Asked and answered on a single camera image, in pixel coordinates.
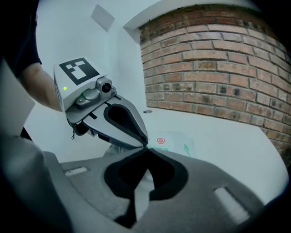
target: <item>black foam cutout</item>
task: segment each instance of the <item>black foam cutout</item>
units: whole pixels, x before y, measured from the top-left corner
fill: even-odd
[[[103,116],[111,125],[140,141],[144,146],[147,145],[147,136],[139,128],[130,111],[123,105],[112,104],[106,107]]]
[[[130,200],[127,212],[115,221],[131,228],[136,222],[134,190],[149,169],[155,189],[150,192],[150,201],[174,197],[188,181],[188,172],[181,163],[153,149],[145,148],[107,167],[104,180],[118,197]]]

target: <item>red brick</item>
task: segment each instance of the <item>red brick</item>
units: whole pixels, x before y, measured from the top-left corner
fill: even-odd
[[[289,150],[289,149],[291,149],[291,144],[289,144],[289,143],[282,143],[281,149],[283,149],[283,150]]]
[[[198,32],[180,36],[180,42],[201,40],[221,40],[221,35],[218,32]]]
[[[150,92],[158,92],[160,85],[151,85],[151,86],[146,86],[145,87],[145,92],[146,93],[150,93]]]
[[[291,134],[291,126],[284,125],[283,133]]]
[[[175,15],[167,14],[156,19],[159,27],[165,26],[167,24],[172,24],[181,20],[182,20],[182,17],[180,14],[175,14]]]
[[[288,78],[289,78],[288,73],[281,68],[279,68],[279,76],[283,79],[286,79],[286,80],[288,80]]]
[[[163,93],[146,93],[145,96],[147,100],[164,100]]]
[[[141,55],[143,56],[145,54],[151,53],[151,52],[156,51],[158,49],[160,49],[160,44],[153,44],[151,46],[148,46],[148,47],[142,49]]]
[[[222,16],[222,17],[231,17],[231,18],[240,18],[238,12],[231,11],[203,11],[202,14],[204,16]]]
[[[251,77],[256,76],[256,70],[254,68],[229,62],[218,61],[217,70]]]
[[[173,91],[193,91],[194,84],[187,82],[173,83],[172,84]]]
[[[250,88],[277,97],[278,89],[264,82],[250,79]]]
[[[157,101],[147,101],[146,105],[148,107],[158,107],[158,102]]]
[[[268,52],[266,52],[262,49],[259,49],[259,48],[255,48],[255,47],[254,47],[254,52],[255,52],[255,56],[263,58],[263,59],[268,60],[268,61],[270,60]]]
[[[279,121],[281,122],[282,119],[283,119],[283,113],[280,112],[280,111],[274,111],[274,116],[273,116],[273,119],[276,120],[276,121]]]
[[[283,52],[287,53],[287,49],[280,43],[277,41],[277,46],[279,49],[281,49]]]
[[[278,100],[278,99],[271,99],[271,103],[270,105],[275,108],[275,109],[278,109],[280,111],[283,111],[285,113],[288,113],[289,111],[289,105]]]
[[[245,101],[238,100],[238,99],[233,99],[233,98],[230,98],[228,100],[228,103],[227,103],[227,106],[229,108],[232,108],[232,109],[235,109],[235,110],[239,110],[239,111],[244,111],[245,105],[246,105]]]
[[[164,83],[158,86],[158,91],[172,91],[172,84]]]
[[[264,82],[268,82],[271,83],[271,74],[267,73],[265,71],[261,71],[261,70],[257,70],[257,77],[258,79],[264,81]]]
[[[144,49],[150,45],[151,45],[151,40],[148,40],[147,42],[144,42],[140,45],[140,49]]]
[[[230,41],[214,41],[213,46],[216,49],[235,51],[246,54],[253,54],[253,50],[250,46],[241,43],[235,43]]]
[[[165,93],[165,100],[168,101],[181,101],[182,94],[181,93]]]
[[[269,42],[270,44],[277,46],[277,42],[275,39],[273,39],[272,37],[266,35],[266,41]]]
[[[184,20],[182,22],[176,23],[176,28],[187,27],[191,25],[201,25],[201,24],[213,24],[215,22],[215,18],[199,18],[199,19],[190,19]]]
[[[169,55],[169,56],[164,57],[164,64],[175,63],[175,62],[179,62],[181,60],[182,60],[181,53],[173,54],[173,55]]]
[[[169,24],[158,29],[159,34],[164,34],[175,29],[175,24]]]
[[[227,98],[226,97],[221,97],[221,96],[213,96],[212,104],[214,106],[224,107],[224,106],[227,105]]]
[[[275,148],[281,148],[281,146],[283,145],[283,143],[280,141],[271,140],[271,139],[270,139],[270,141],[273,143]]]
[[[158,76],[154,76],[150,78],[145,78],[144,81],[145,81],[145,85],[147,86],[147,85],[164,82],[164,77],[163,75],[158,75]]]
[[[185,93],[184,101],[192,102],[192,103],[201,103],[201,104],[212,104],[213,103],[213,95],[205,95],[198,93]]]
[[[282,133],[272,131],[272,130],[268,130],[266,135],[270,139],[275,139],[275,140],[279,140],[279,141],[283,141],[283,142],[288,142],[288,140],[290,138],[290,136],[288,136],[286,134],[282,134]]]
[[[185,61],[195,61],[195,60],[226,60],[227,55],[223,51],[214,50],[192,50],[183,52],[183,58]]]
[[[147,55],[144,55],[141,57],[141,60],[143,63],[147,62],[147,61],[150,61],[150,60],[153,60],[154,59],[154,54],[153,53],[150,53],[150,54],[147,54]]]
[[[214,108],[207,105],[194,105],[194,113],[203,114],[203,115],[213,115]]]
[[[274,73],[274,74],[278,74],[278,67],[277,66],[275,66],[275,65],[271,64],[270,62],[265,61],[261,58],[250,56],[249,62],[250,62],[250,65],[252,65],[252,66],[261,68],[262,70],[266,70],[266,71],[269,71],[269,72]]]
[[[191,71],[191,70],[192,70],[192,63],[183,62],[183,63],[176,63],[176,64],[170,64],[166,66],[157,67],[156,73],[165,74],[165,73],[171,73],[171,72]]]
[[[272,109],[268,107],[264,107],[259,104],[253,104],[253,103],[247,103],[246,112],[250,112],[250,113],[268,117],[268,118],[272,118],[273,116]]]
[[[235,20],[234,19],[232,19],[232,18],[222,18],[222,17],[217,17],[216,18],[216,22],[218,23],[218,24],[236,24],[235,23]]]
[[[248,29],[249,35],[261,40],[264,40],[264,35],[258,31],[252,30],[252,29]]]
[[[247,64],[247,59],[245,55],[238,54],[238,53],[230,53],[228,52],[228,60],[241,63],[241,64]]]
[[[248,87],[249,79],[243,76],[231,75],[231,84],[236,86]]]
[[[256,46],[256,47],[259,47],[261,49],[267,50],[269,52],[273,52],[273,47],[271,45],[263,42],[263,41],[260,41],[260,40],[257,40],[255,38],[251,38],[248,36],[243,36],[242,39],[243,39],[245,44]]]
[[[291,105],[291,95],[287,95],[287,103],[289,103]]]
[[[281,58],[279,58],[275,55],[272,55],[272,54],[270,54],[270,57],[271,57],[272,62],[274,62],[275,64],[277,64],[278,66],[280,66],[284,70],[291,72],[291,66],[287,62],[285,62]]]
[[[287,63],[291,64],[291,57],[288,54],[286,54],[286,61]]]
[[[143,64],[144,70],[147,70],[149,68],[155,67],[155,66],[160,66],[162,64],[162,59],[155,59],[155,60],[151,60],[148,61],[146,63]]]
[[[210,31],[223,31],[223,32],[247,34],[247,31],[245,28],[230,26],[230,25],[211,24],[211,25],[208,25],[208,28]]]
[[[150,77],[150,76],[154,76],[156,74],[155,69],[149,69],[144,71],[144,78]]]
[[[185,28],[179,28],[177,30],[170,31],[170,32],[167,32],[167,33],[159,36],[157,38],[157,41],[163,41],[163,40],[169,39],[171,37],[175,37],[175,36],[186,34],[186,33],[187,33],[187,31]]]
[[[278,99],[283,100],[283,101],[287,101],[287,93],[278,90]]]
[[[206,25],[197,25],[197,26],[190,26],[187,27],[187,31],[190,32],[199,32],[199,31],[207,31],[208,28]]]
[[[201,17],[202,17],[201,12],[200,11],[196,11],[196,10],[193,10],[193,11],[190,11],[190,12],[186,12],[182,16],[182,18],[184,20],[193,19],[193,18],[201,18]]]
[[[255,101],[256,92],[234,86],[218,85],[217,93],[227,96],[235,96],[243,100]]]
[[[228,75],[219,74],[219,73],[207,73],[207,72],[187,72],[185,73],[185,81],[227,83]]]
[[[157,58],[157,57],[169,55],[172,53],[178,53],[178,52],[186,51],[186,50],[190,50],[190,49],[191,49],[191,46],[189,44],[178,44],[178,45],[174,45],[171,47],[161,49],[161,50],[155,52],[154,54],[155,54],[155,58]]]
[[[272,84],[291,93],[291,85],[277,76],[272,76]]]
[[[212,49],[211,41],[195,41],[191,44],[193,49]]]
[[[175,103],[175,102],[158,102],[159,108],[177,110],[177,111],[192,111],[192,105],[189,103]]]
[[[216,117],[226,118],[234,121],[248,123],[251,120],[251,115],[244,112],[237,112],[225,108],[215,109],[214,115]]]
[[[168,46],[176,45],[178,43],[179,43],[178,37],[170,38],[170,39],[167,39],[167,40],[161,42],[161,47],[165,48]]]
[[[234,34],[234,33],[222,33],[222,37],[225,41],[237,41],[241,42],[242,38],[240,34]]]
[[[284,125],[281,124],[281,123],[266,119],[265,123],[264,123],[264,127],[267,128],[267,129],[272,129],[272,130],[275,130],[275,131],[282,132]]]
[[[165,76],[165,81],[166,82],[179,82],[179,81],[182,81],[182,74],[181,73],[167,74]]]
[[[196,92],[215,93],[216,84],[198,82],[196,84]]]
[[[288,125],[291,125],[291,116],[285,115],[283,118],[283,122]]]
[[[260,116],[252,116],[251,118],[251,124],[256,126],[263,126],[265,122],[265,119]]]
[[[260,104],[269,106],[270,100],[271,100],[271,98],[269,96],[266,96],[266,95],[261,94],[261,93],[257,94],[256,101]]]
[[[275,54],[285,60],[285,53],[282,50],[275,48]]]
[[[215,71],[215,61],[195,61],[194,69],[196,71]]]

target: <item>white paper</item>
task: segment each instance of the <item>white paper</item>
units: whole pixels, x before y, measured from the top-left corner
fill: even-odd
[[[175,152],[195,158],[193,139],[181,132],[148,131],[148,138],[148,148]]]
[[[0,62],[0,133],[20,136],[34,101],[15,78],[7,62]]]

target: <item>human arm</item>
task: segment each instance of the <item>human arm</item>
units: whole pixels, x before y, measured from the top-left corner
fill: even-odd
[[[19,81],[28,94],[40,104],[61,111],[57,100],[55,85],[50,75],[45,72],[40,63],[26,67],[19,76]]]

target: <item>gray surface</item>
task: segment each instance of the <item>gray surface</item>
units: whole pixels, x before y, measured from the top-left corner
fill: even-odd
[[[110,29],[114,21],[114,17],[99,5],[97,5],[93,10],[91,17],[106,31]]]
[[[65,163],[62,167],[65,170],[76,167],[88,168],[88,172],[71,176],[70,182],[90,206],[108,218],[114,219],[124,213],[128,202],[115,197],[102,181],[103,178],[99,176],[102,176],[103,170],[108,165],[130,156],[136,151],[139,149],[116,156]],[[182,163],[189,173],[188,182],[173,198],[151,201],[141,219],[132,227],[133,231],[140,233],[215,233],[232,229],[237,224],[213,192],[220,187],[230,190],[234,198],[246,208],[250,215],[257,213],[263,207],[263,204],[248,188],[218,167],[172,152],[157,151]]]
[[[248,188],[218,167],[176,153],[156,151],[182,163],[189,178],[183,190],[172,199],[150,202],[148,210],[132,228],[136,232],[214,233],[235,227],[213,193],[219,187],[230,189],[249,213],[257,213],[263,207]]]
[[[76,233],[129,233],[129,229],[113,222],[96,211],[74,189],[64,175],[61,165],[53,153],[45,152],[45,163],[48,167],[53,185],[67,210],[72,227]]]
[[[115,155],[100,159],[90,159],[62,164],[63,170],[71,170],[77,167],[86,167],[89,171],[70,176],[69,181],[81,196],[96,210],[106,217],[114,220],[123,215],[128,207],[129,200],[115,196],[105,184],[103,173],[107,164],[116,162],[141,149],[135,149],[124,153],[122,156]]]
[[[134,107],[134,105],[126,100],[125,98],[118,96],[120,98],[112,98],[107,101],[107,103],[110,104],[120,104],[126,107],[132,116],[134,117],[135,121],[138,123],[139,128],[143,131],[143,133],[147,136],[146,127],[145,124],[138,113],[137,109]],[[114,145],[126,148],[126,149],[134,149],[138,147],[143,147],[142,143],[132,136],[124,133],[120,129],[116,128],[115,126],[111,125],[105,118],[104,118],[104,110],[107,108],[106,104],[101,105],[97,109],[95,109],[92,113],[97,116],[96,119],[93,119],[90,116],[87,116],[83,123],[90,128],[91,130],[102,134],[108,138],[110,138],[109,143],[112,143]]]

